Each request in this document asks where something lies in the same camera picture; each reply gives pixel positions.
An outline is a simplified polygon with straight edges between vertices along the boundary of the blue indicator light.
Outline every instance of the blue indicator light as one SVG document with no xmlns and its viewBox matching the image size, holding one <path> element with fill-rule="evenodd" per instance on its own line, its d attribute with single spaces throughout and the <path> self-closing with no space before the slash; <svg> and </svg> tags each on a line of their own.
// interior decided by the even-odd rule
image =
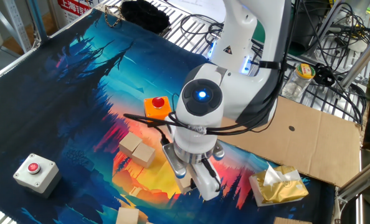
<svg viewBox="0 0 370 224">
<path fill-rule="evenodd" d="M 205 98 L 207 96 L 206 92 L 205 91 L 200 91 L 199 92 L 199 97 L 200 98 Z"/>
</svg>

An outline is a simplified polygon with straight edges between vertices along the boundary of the warning label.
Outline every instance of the warning label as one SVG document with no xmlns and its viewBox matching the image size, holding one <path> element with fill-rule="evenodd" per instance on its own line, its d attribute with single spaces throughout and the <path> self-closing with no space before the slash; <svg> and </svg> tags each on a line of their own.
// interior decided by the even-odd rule
<svg viewBox="0 0 370 224">
<path fill-rule="evenodd" d="M 228 54 L 232 54 L 232 50 L 230 49 L 230 46 L 226 47 L 224 51 L 227 52 Z"/>
</svg>

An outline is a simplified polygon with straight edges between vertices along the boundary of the red sign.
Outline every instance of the red sign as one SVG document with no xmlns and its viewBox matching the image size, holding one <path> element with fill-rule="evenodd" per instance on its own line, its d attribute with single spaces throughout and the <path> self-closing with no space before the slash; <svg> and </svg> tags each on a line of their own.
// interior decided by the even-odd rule
<svg viewBox="0 0 370 224">
<path fill-rule="evenodd" d="M 58 0 L 58 4 L 63 10 L 66 10 L 78 16 L 81 16 L 82 14 L 84 14 L 84 12 L 87 12 L 91 9 L 91 7 L 85 6 L 80 3 L 80 1 L 75 0 Z"/>
</svg>

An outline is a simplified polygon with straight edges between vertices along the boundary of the white paper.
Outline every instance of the white paper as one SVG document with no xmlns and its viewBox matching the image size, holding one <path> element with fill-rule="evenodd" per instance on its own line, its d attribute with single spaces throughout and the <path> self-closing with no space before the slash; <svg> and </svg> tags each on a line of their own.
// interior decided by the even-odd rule
<svg viewBox="0 0 370 224">
<path fill-rule="evenodd" d="M 225 6 L 223 0 L 168 0 L 171 4 L 183 8 L 192 14 L 202 14 L 223 22 Z"/>
<path fill-rule="evenodd" d="M 268 164 L 267 172 L 264 177 L 264 186 L 272 186 L 274 183 L 291 181 L 291 180 L 300 180 L 300 175 L 297 170 L 291 171 L 287 174 L 283 174 L 279 171 L 275 171 L 270 164 Z"/>
</svg>

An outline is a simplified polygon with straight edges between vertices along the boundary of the metal pole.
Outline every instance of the metal pole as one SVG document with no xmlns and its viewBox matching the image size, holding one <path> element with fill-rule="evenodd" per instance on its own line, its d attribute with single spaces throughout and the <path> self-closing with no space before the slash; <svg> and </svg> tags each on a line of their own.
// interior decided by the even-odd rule
<svg viewBox="0 0 370 224">
<path fill-rule="evenodd" d="M 0 21 L 4 24 L 9 34 L 16 40 L 18 44 L 20 44 L 21 41 L 20 41 L 19 35 L 15 31 L 15 29 L 13 29 L 13 27 L 11 26 L 11 24 L 8 22 L 8 20 L 5 18 L 5 16 L 2 14 L 1 11 L 0 11 Z"/>
<path fill-rule="evenodd" d="M 55 24 L 56 28 L 60 29 L 61 27 L 59 27 L 58 19 L 57 19 L 57 16 L 56 16 L 56 10 L 55 10 L 55 7 L 54 7 L 54 3 L 52 1 L 53 0 L 47 0 L 49 12 L 50 12 L 50 15 L 52 16 L 52 20 L 54 21 L 54 24 Z"/>
<path fill-rule="evenodd" d="M 340 82 L 340 85 L 347 89 L 355 78 L 361 73 L 362 69 L 369 63 L 370 61 L 370 44 L 362 53 L 362 55 L 358 58 L 355 64 L 351 67 L 348 71 L 345 78 Z"/>
<path fill-rule="evenodd" d="M 370 164 L 339 189 L 338 197 L 348 202 L 370 186 Z"/>
<path fill-rule="evenodd" d="M 36 25 L 41 44 L 43 44 L 45 41 L 49 40 L 49 37 L 45 31 L 44 23 L 42 22 L 42 15 L 38 7 L 37 0 L 27 0 L 27 2 L 30 7 L 33 24 Z"/>
<path fill-rule="evenodd" d="M 3 2 L 8 11 L 9 17 L 11 18 L 16 33 L 19 36 L 20 42 L 18 42 L 18 44 L 22 47 L 24 53 L 26 53 L 31 49 L 31 44 L 26 29 L 24 28 L 22 18 L 17 10 L 15 0 L 3 0 Z"/>
</svg>

